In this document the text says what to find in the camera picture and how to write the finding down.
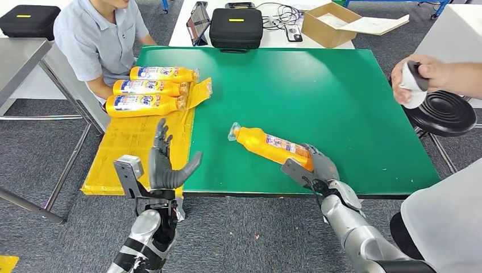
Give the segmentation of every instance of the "shirt collar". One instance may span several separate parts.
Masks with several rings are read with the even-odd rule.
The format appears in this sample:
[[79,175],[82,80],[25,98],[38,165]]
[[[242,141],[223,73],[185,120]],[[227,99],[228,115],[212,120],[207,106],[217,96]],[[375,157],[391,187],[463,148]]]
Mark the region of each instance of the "shirt collar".
[[[94,21],[97,23],[97,25],[99,25],[99,28],[101,31],[103,30],[106,30],[109,28],[109,25],[111,25],[111,23],[109,21],[107,21],[107,19],[105,19],[96,9],[94,6],[92,6],[92,4],[90,3],[89,0],[79,0],[79,3],[80,3],[80,6],[82,8],[84,8],[85,11],[87,11],[87,13],[90,15],[90,17],[92,17],[92,19],[94,19]],[[115,20],[116,20],[116,23],[120,23],[120,22],[117,22],[117,21],[122,21],[125,17],[125,10],[122,9],[122,10],[119,10],[119,9],[115,9]]]

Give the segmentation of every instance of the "black stool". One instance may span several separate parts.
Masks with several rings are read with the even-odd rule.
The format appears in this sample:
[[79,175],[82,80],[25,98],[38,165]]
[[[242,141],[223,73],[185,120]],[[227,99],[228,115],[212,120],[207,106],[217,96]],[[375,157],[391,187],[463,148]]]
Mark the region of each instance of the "black stool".
[[428,93],[418,108],[407,109],[402,106],[410,122],[415,125],[415,133],[419,138],[425,135],[430,137],[452,173],[458,170],[437,139],[437,135],[456,137],[468,133],[475,127],[482,128],[482,125],[477,124],[477,116],[468,100],[470,98],[465,99],[440,90]]

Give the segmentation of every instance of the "cardboard box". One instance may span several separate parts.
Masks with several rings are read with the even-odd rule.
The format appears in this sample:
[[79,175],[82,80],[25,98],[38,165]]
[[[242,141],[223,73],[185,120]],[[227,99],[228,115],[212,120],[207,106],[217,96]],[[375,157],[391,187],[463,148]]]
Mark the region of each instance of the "cardboard box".
[[326,48],[334,48],[357,33],[383,35],[408,21],[408,15],[400,19],[362,17],[331,2],[305,12],[301,32]]

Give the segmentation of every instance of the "gray carpet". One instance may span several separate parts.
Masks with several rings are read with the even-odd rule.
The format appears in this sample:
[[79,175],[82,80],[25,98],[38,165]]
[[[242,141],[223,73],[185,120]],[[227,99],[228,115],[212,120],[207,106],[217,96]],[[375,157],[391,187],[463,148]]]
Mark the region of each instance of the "gray carpet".
[[[138,0],[154,39],[167,45],[182,1]],[[355,47],[373,50],[384,73],[413,52],[432,25],[432,6],[416,3],[357,3],[365,16],[410,23],[384,36],[358,35]],[[65,101],[18,100],[8,114],[72,113]],[[83,129],[82,121],[0,122],[1,185],[43,205]],[[463,168],[482,157],[482,130],[441,139],[454,163]],[[84,196],[80,188],[95,156],[99,137],[90,132],[53,211],[68,215],[64,226],[0,200],[0,255],[17,255],[15,273],[104,272],[128,235],[133,202],[120,196]],[[433,144],[424,146],[441,177],[448,170]],[[368,219],[389,239],[388,221],[400,201],[365,200]],[[165,272],[352,272],[330,228],[312,199],[186,198],[186,221]]]

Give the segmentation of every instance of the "blue metal frame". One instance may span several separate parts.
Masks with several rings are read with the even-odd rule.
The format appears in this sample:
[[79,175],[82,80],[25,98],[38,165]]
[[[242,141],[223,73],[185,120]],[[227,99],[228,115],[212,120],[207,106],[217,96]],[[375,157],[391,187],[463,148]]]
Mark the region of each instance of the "blue metal frame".
[[[348,7],[348,4],[351,1],[369,1],[369,2],[409,2],[409,0],[346,0],[345,4],[343,5],[344,7]],[[445,6],[450,2],[450,0],[430,0],[430,2],[438,2],[440,3],[440,6],[438,7],[438,10],[431,16],[432,19],[435,19],[436,17],[439,17],[440,13],[442,13],[443,9],[445,9]]]

